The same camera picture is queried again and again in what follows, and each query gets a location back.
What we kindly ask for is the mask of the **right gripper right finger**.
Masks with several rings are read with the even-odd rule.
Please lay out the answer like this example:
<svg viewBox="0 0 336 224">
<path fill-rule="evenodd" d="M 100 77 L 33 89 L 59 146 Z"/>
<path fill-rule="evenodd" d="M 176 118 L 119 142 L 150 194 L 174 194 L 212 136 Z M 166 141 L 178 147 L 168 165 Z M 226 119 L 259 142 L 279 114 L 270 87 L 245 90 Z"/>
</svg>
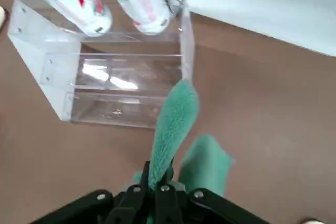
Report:
<svg viewBox="0 0 336 224">
<path fill-rule="evenodd" d="M 177 190 L 169 182 L 169 166 L 155 191 L 154 223 L 262 224 L 264 220 L 205 188 L 190 193 Z"/>
</svg>

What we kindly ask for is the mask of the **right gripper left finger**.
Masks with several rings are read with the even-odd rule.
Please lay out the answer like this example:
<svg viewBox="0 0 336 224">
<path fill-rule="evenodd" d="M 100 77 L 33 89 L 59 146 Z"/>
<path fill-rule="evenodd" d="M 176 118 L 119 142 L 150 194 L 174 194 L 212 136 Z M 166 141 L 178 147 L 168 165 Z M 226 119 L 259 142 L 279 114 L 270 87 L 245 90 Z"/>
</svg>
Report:
<svg viewBox="0 0 336 224">
<path fill-rule="evenodd" d="M 135 223 L 148 192 L 149 166 L 150 162 L 145 162 L 140 181 L 116 196 L 95 190 L 33 223 Z"/>
</svg>

